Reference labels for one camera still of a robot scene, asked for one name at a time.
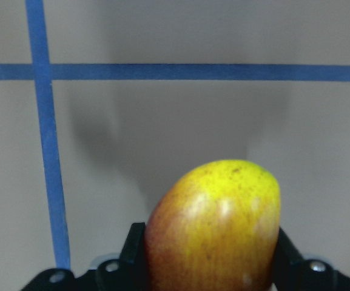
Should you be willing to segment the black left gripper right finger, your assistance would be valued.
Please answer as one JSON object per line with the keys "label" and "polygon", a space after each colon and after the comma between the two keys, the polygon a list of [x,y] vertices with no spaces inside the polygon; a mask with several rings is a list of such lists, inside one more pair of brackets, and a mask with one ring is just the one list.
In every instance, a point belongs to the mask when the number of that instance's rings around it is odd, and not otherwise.
{"label": "black left gripper right finger", "polygon": [[321,259],[306,259],[283,229],[279,229],[272,265],[277,290],[350,290],[350,277]]}

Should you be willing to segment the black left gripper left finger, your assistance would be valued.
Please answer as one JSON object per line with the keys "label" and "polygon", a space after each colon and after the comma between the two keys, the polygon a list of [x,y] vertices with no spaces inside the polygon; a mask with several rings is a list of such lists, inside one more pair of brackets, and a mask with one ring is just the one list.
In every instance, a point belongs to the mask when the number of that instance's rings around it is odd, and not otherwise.
{"label": "black left gripper left finger", "polygon": [[67,269],[47,269],[38,273],[22,289],[144,290],[144,231],[145,223],[133,223],[119,257],[103,261],[79,277]]}

